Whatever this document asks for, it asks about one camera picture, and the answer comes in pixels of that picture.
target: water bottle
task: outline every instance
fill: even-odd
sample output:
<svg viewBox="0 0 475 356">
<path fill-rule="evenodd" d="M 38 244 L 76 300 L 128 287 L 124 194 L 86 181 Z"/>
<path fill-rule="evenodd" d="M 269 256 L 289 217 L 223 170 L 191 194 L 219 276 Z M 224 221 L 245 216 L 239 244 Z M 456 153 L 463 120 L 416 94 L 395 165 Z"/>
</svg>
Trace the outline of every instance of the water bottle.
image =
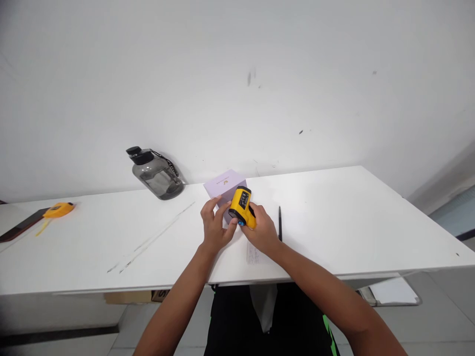
<svg viewBox="0 0 475 356">
<path fill-rule="evenodd" d="M 151 149 L 142 150 L 138 146 L 131 147 L 126 152 L 135 163 L 132 173 L 158 199 L 172 199 L 185 188 L 183 182 L 178 178 L 178 171 L 173 163 L 161 154 Z"/>
</svg>

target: pen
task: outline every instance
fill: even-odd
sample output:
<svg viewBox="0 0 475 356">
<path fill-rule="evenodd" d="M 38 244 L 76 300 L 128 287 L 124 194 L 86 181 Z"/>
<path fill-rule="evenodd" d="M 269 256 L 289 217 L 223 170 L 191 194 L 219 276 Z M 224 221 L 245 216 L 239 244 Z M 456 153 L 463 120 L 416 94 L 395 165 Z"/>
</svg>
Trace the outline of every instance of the pen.
<svg viewBox="0 0 475 356">
<path fill-rule="evenodd" d="M 282 214 L 281 214 L 280 206 L 279 206 L 279 240 L 282 241 Z"/>
</svg>

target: green stripe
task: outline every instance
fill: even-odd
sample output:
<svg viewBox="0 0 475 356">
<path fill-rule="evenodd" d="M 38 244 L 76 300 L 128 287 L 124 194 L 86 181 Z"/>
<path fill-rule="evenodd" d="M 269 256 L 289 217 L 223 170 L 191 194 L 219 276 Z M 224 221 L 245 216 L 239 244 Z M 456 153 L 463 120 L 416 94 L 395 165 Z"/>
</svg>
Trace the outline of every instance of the green stripe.
<svg viewBox="0 0 475 356">
<path fill-rule="evenodd" d="M 328 334 L 332 338 L 332 345 L 331 345 L 332 354 L 333 356 L 338 356 L 338 354 L 336 353 L 335 339 L 333 337 L 332 331 L 330 330 L 330 322 L 325 314 L 323 315 L 323 323 L 325 324 L 325 328 L 327 329 Z"/>
</svg>

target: black bottle cap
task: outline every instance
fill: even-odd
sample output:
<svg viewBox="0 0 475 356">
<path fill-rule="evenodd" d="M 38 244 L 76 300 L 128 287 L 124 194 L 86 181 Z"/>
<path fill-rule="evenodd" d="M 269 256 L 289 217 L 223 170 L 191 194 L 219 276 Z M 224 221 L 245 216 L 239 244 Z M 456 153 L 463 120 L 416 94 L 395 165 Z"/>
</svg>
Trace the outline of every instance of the black bottle cap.
<svg viewBox="0 0 475 356">
<path fill-rule="evenodd" d="M 139 154 L 140 151 L 142 151 L 142 149 L 138 146 L 134 146 L 134 147 L 126 149 L 125 151 L 129 154 L 129 156 L 131 156 L 134 154 Z"/>
<path fill-rule="evenodd" d="M 138 154 L 137 156 L 131 157 L 130 159 L 134 161 L 136 165 L 142 165 L 153 160 L 153 153 L 146 151 L 144 153 Z"/>
</svg>

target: hand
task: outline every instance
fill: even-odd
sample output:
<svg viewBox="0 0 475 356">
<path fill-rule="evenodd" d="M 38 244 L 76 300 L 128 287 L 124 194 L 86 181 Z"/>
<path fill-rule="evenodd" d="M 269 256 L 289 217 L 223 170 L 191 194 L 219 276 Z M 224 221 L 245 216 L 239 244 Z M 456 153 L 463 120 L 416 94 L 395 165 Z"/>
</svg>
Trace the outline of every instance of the hand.
<svg viewBox="0 0 475 356">
<path fill-rule="evenodd" d="M 241 230 L 255 248 L 272 258 L 271 255 L 281 243 L 277 237 L 276 226 L 262 205 L 255 205 L 252 202 L 249 205 L 256 215 L 257 226 L 254 230 L 248 226 L 241 226 Z"/>
<path fill-rule="evenodd" d="M 213 209 L 220 199 L 221 195 L 218 195 L 216 198 L 208 200 L 204 204 L 203 209 L 201 209 L 204 225 L 204 242 L 202 246 L 213 254 L 218 254 L 231 241 L 238 223 L 236 218 L 232 218 L 229 227 L 227 229 L 223 228 L 223 215 L 228 210 L 231 202 L 221 206 L 215 216 Z"/>
</svg>

